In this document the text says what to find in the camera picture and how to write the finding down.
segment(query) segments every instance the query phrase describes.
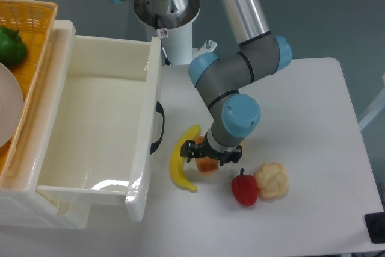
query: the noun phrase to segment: white plate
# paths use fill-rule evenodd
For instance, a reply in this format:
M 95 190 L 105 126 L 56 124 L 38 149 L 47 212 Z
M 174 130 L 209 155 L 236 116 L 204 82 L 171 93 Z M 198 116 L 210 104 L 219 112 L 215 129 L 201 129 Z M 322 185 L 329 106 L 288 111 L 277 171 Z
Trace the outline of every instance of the white plate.
M 14 75 L 0 63 L 0 147 L 13 135 L 23 110 L 23 93 Z

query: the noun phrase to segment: orange object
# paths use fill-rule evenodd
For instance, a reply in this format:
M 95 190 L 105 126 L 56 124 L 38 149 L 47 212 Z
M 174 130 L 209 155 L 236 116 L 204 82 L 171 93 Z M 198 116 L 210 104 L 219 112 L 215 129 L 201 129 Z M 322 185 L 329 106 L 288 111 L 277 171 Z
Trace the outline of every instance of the orange object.
M 194 141 L 199 144 L 203 141 L 205 137 L 199 136 Z M 218 161 L 209 157 L 195 159 L 195 163 L 197 164 L 198 171 L 203 175 L 210 175 L 218 170 Z
M 24 107 L 12 139 L 0 147 L 0 182 L 5 176 L 24 125 L 40 72 L 48 38 L 57 14 L 57 4 L 33 0 L 0 0 L 0 26 L 19 30 L 28 48 L 23 62 L 11 68 L 23 92 Z

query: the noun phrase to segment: black cable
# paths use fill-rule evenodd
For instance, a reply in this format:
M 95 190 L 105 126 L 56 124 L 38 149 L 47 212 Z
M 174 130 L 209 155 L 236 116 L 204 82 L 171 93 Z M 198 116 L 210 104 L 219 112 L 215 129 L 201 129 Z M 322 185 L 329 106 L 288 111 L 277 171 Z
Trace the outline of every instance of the black cable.
M 376 255 L 374 255 L 373 257 L 380 257 L 380 256 L 384 255 L 384 253 L 385 253 L 385 250 L 380 251 Z

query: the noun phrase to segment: gray robot arm segment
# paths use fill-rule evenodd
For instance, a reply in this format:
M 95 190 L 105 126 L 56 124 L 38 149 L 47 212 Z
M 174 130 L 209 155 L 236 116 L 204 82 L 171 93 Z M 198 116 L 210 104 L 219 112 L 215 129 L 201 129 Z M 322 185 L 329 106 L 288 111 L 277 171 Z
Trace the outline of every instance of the gray robot arm segment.
M 240 159 L 238 144 L 260 119 L 257 102 L 238 90 L 286 67 L 292 57 L 286 40 L 270 33 L 259 0 L 223 3 L 240 51 L 225 60 L 214 53 L 202 54 L 189 65 L 190 78 L 214 122 L 202 144 L 190 142 L 181 150 L 182 156 L 208 156 L 221 165 Z

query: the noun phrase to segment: white plastic drawer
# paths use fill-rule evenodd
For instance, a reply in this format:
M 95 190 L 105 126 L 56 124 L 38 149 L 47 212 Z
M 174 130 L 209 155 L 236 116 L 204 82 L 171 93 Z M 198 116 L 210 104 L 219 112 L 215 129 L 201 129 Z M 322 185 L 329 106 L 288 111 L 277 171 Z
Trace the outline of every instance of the white plastic drawer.
M 126 202 L 132 219 L 141 220 L 160 65 L 157 38 L 148 43 L 75 37 L 37 183 L 42 195 L 69 202 Z

